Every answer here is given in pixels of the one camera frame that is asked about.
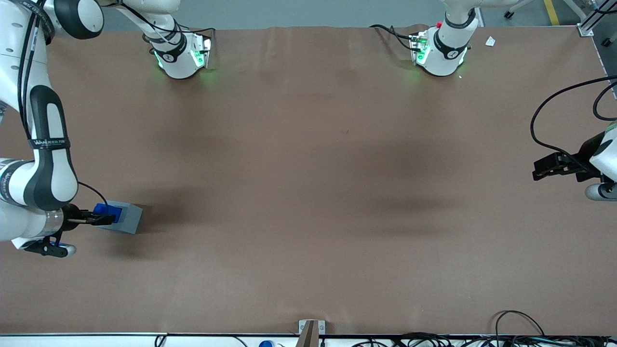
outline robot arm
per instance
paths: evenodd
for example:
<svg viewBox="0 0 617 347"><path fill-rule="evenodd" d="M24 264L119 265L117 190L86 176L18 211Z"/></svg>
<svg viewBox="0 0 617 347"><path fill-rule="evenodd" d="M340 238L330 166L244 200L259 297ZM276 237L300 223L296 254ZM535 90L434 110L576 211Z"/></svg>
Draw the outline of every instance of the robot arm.
<svg viewBox="0 0 617 347"><path fill-rule="evenodd" d="M35 5L29 0L0 0L0 47L4 50L0 54L0 105L26 113L24 129L34 157L32 161L0 158L0 241L12 240L23 249L63 227L76 226L67 219L77 216L69 204L77 193L77 177L62 103L47 73L50 28L85 39L97 36L103 26L101 9L94 0L47 0L44 7ZM54 251L62 256L74 252L69 245L59 249L58 239L59 235L50 250L56 247Z"/></svg>
<svg viewBox="0 0 617 347"><path fill-rule="evenodd" d="M144 39L152 44L159 66L169 77L187 78L206 66L210 40L183 30L171 16L180 0L114 0L110 6L144 32Z"/></svg>
<svg viewBox="0 0 617 347"><path fill-rule="evenodd" d="M445 5L445 20L412 37L414 63L435 76L448 76L463 63L467 45L478 27L475 7L504 7L518 0L440 0Z"/></svg>

